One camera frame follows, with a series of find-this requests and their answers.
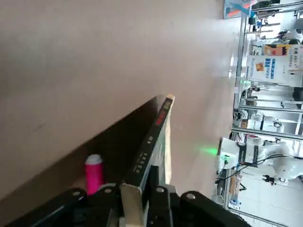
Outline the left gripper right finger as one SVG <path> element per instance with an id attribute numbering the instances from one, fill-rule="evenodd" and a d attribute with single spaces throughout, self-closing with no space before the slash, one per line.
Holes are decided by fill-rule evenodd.
<path id="1" fill-rule="evenodd" d="M 158 166 L 151 166 L 148 186 L 148 227 L 250 226 L 240 216 L 225 210 L 197 191 L 188 191 L 179 196 L 174 186 L 161 185 Z"/>

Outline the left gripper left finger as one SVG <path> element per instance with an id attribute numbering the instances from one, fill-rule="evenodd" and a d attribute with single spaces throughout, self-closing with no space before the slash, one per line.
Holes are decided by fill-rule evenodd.
<path id="1" fill-rule="evenodd" d="M 71 188 L 5 226 L 118 227 L 122 216 L 118 186 L 107 183 L 92 195 Z"/>

